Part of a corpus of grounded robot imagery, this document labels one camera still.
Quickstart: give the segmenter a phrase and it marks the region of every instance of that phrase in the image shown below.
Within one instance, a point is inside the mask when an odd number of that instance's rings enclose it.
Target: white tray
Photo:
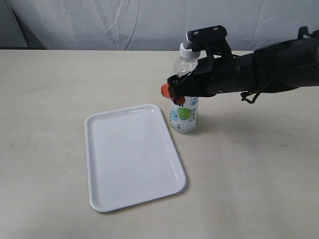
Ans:
[[[85,121],[89,198],[99,212],[181,191],[186,183],[159,107],[99,113]]]

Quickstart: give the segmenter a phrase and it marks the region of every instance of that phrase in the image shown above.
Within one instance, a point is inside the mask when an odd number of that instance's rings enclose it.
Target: table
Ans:
[[[89,205],[84,120],[152,103],[177,52],[0,51],[0,238],[279,239],[319,235],[319,88],[200,99],[170,129],[185,192],[100,214]]]

